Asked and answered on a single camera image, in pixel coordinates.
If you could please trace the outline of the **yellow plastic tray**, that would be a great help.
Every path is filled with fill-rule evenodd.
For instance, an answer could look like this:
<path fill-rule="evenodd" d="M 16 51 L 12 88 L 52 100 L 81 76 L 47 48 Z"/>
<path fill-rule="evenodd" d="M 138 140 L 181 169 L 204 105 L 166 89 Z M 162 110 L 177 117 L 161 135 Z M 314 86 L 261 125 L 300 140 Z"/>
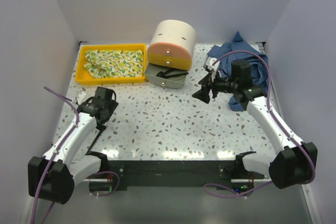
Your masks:
<path fill-rule="evenodd" d="M 137 78 L 101 78 L 94 79 L 84 68 L 87 63 L 85 59 L 85 51 L 87 50 L 141 50 L 144 54 L 143 76 Z M 147 66 L 146 62 L 146 45 L 145 44 L 118 44 L 118 45 L 86 45 L 79 50 L 78 65 L 75 80 L 85 86 L 101 85 L 101 84 L 122 84 L 122 83 L 141 83 L 145 81 L 144 70 Z"/>

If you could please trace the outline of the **round cream drawer organizer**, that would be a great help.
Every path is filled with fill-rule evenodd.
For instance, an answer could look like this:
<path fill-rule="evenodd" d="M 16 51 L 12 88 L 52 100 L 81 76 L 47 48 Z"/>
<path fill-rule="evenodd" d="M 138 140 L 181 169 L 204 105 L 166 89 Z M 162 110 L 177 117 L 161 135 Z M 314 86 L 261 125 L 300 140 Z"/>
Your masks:
<path fill-rule="evenodd" d="M 188 23 L 173 19 L 160 22 L 147 48 L 145 77 L 164 88 L 182 88 L 192 66 L 195 44 L 196 31 Z M 169 68 L 175 70 L 166 78 L 157 76 Z"/>

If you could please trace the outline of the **short black makeup brush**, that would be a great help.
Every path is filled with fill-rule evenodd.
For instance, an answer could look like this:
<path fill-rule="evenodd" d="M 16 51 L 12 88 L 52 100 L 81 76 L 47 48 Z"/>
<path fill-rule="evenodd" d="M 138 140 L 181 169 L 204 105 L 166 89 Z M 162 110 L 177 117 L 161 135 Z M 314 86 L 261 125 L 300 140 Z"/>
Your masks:
<path fill-rule="evenodd" d="M 97 133 L 96 137 L 94 138 L 94 140 L 92 141 L 91 145 L 88 147 L 87 152 L 90 152 L 92 150 L 92 148 L 94 147 L 94 145 L 96 144 L 98 138 L 100 137 L 100 135 L 106 130 L 105 126 L 102 126 L 101 129 L 99 130 L 99 132 Z"/>

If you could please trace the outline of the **black thin makeup brush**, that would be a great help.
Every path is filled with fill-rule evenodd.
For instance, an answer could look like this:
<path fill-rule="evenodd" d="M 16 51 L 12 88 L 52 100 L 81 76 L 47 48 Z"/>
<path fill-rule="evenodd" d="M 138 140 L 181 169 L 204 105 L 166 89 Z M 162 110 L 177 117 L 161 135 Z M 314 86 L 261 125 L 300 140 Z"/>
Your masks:
<path fill-rule="evenodd" d="M 161 78 L 166 78 L 171 72 L 173 72 L 175 69 L 174 68 L 169 68 L 167 69 L 167 71 L 163 72 L 163 71 L 160 71 L 157 76 L 158 77 L 161 77 Z"/>

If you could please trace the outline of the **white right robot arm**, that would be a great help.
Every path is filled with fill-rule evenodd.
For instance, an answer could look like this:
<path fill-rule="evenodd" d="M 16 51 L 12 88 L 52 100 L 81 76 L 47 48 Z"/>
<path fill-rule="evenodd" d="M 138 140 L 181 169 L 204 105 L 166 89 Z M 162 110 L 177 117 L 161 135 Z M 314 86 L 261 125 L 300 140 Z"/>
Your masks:
<path fill-rule="evenodd" d="M 192 96 L 205 103 L 218 93 L 231 93 L 237 102 L 259 124 L 275 151 L 275 156 L 259 155 L 255 151 L 236 155 L 233 167 L 228 170 L 232 178 L 246 178 L 251 173 L 270 177 L 280 189 L 309 183 L 314 178 L 317 147 L 305 143 L 290 129 L 270 104 L 267 93 L 253 84 L 251 66 L 246 60 L 235 60 L 232 73 L 223 76 L 215 58 L 207 58 L 204 69 L 207 75 L 199 82 L 201 89 Z"/>

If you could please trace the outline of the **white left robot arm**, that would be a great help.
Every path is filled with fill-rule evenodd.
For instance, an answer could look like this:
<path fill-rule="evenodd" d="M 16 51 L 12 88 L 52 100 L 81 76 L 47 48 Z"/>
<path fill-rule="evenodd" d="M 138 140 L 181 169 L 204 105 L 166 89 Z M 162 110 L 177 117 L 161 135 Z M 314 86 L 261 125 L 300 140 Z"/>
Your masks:
<path fill-rule="evenodd" d="M 28 163 L 29 195 L 60 204 L 65 204 L 74 188 L 89 176 L 103 178 L 108 174 L 105 154 L 88 151 L 79 161 L 73 158 L 92 132 L 106 129 L 118 102 L 114 90 L 97 87 L 93 96 L 79 93 L 69 105 L 75 112 L 69 127 L 42 157 L 34 156 Z"/>

